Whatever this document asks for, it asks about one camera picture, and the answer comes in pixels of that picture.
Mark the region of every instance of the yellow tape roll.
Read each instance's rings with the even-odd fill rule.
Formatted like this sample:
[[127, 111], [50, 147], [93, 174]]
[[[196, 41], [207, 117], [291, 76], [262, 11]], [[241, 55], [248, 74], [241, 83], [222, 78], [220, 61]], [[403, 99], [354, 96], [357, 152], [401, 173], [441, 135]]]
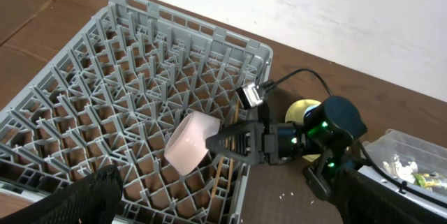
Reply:
[[[304, 116], [307, 108], [318, 106], [321, 102], [312, 99], [302, 99], [294, 102], [288, 109], [286, 113], [286, 122], [294, 121], [297, 124], [302, 124], [304, 121]], [[305, 160], [313, 162], [319, 157], [316, 155], [306, 155], [303, 156]]]

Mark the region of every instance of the white wall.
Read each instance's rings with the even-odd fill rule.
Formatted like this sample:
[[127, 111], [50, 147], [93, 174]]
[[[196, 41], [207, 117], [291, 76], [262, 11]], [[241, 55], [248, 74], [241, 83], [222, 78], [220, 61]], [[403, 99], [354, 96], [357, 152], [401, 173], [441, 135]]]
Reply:
[[160, 1], [447, 101], [447, 0]]

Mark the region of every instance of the brown tabletop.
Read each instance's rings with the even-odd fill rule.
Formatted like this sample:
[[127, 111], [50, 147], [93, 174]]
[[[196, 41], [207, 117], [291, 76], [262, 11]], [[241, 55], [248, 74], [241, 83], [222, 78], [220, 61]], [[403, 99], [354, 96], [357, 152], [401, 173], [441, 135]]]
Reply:
[[[0, 107], [7, 105], [107, 3], [108, 0], [55, 0], [0, 46]], [[366, 140], [376, 140], [385, 130], [393, 128], [447, 147], [444, 141], [447, 103], [201, 15], [161, 4], [269, 45], [274, 52], [270, 71], [274, 80], [303, 67], [320, 73], [334, 94], [348, 98], [358, 107], [368, 126]], [[307, 73], [292, 77], [280, 88], [269, 102], [279, 120], [284, 118], [287, 107], [300, 98], [324, 100], [327, 97], [318, 80]], [[242, 210], [243, 223], [341, 223], [337, 210], [327, 202], [317, 200], [306, 186], [301, 174], [305, 165], [306, 161], [296, 160], [280, 167], [252, 167]], [[23, 204], [9, 207], [20, 209]]]

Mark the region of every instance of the plastic grid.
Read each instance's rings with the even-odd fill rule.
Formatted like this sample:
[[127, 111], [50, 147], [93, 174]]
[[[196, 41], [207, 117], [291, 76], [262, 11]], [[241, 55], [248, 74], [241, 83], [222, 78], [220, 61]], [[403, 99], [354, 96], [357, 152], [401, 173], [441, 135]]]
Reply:
[[[144, 223], [238, 218], [245, 164], [235, 165], [228, 192], [228, 159], [219, 181], [214, 175], [220, 157], [212, 154], [181, 177], [164, 159], [163, 148], [194, 110], [229, 123], [239, 103], [235, 87], [267, 78], [271, 49], [228, 32], [247, 44], [234, 45], [222, 28], [146, 0], [130, 1], [147, 10], [129, 0], [110, 0], [30, 83], [38, 85], [24, 89], [2, 111], [0, 176], [52, 193], [115, 164], [124, 180], [119, 214], [125, 218]], [[179, 17], [185, 25], [176, 23]], [[239, 117], [247, 112], [240, 110]], [[210, 199], [214, 183], [219, 186]]]

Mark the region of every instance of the black wire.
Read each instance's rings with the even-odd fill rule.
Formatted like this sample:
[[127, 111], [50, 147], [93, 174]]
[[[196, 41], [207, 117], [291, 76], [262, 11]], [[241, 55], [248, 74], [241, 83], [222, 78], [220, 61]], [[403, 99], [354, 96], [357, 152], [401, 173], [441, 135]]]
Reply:
[[269, 85], [267, 92], [269, 92], [271, 89], [275, 88], [278, 84], [281, 84], [282, 82], [284, 82], [285, 80], [287, 80], [288, 78], [290, 78], [291, 76], [300, 73], [302, 71], [308, 71], [312, 74], [314, 74], [318, 80], [320, 80], [321, 84], [324, 86], [324, 88], [326, 89], [326, 91], [328, 92], [329, 96], [332, 96], [332, 92], [329, 89], [329, 86], [326, 84], [326, 82], [324, 81], [324, 79], [315, 71], [308, 69], [308, 68], [301, 68], [301, 69], [297, 69], [291, 73], [289, 73], [288, 75], [284, 76], [283, 78], [281, 78], [280, 80], [277, 80], [276, 82], [273, 82], [272, 84]]
[[377, 164], [372, 160], [371, 156], [369, 156], [369, 154], [367, 153], [365, 146], [363, 146], [363, 144], [360, 143], [360, 141], [357, 141], [357, 143], [359, 144], [360, 150], [363, 152], [363, 155], [365, 155], [365, 158], [369, 161], [369, 164], [372, 166], [372, 168], [374, 170], [376, 170], [376, 172], [379, 173], [386, 180], [395, 184], [397, 187], [402, 188], [403, 190], [406, 190], [407, 192], [413, 193], [414, 195], [421, 197], [424, 200], [427, 200], [428, 202], [433, 202], [433, 203], [439, 205], [440, 207], [447, 208], [447, 203], [445, 203], [441, 200], [435, 199], [433, 197], [430, 197], [429, 195], [421, 193], [420, 191], [417, 191], [414, 188], [411, 188], [411, 187], [407, 186], [406, 184], [403, 184], [403, 183], [399, 182], [398, 180], [393, 179], [385, 171], [383, 171], [381, 168], [379, 168], [379, 166], [377, 166]]

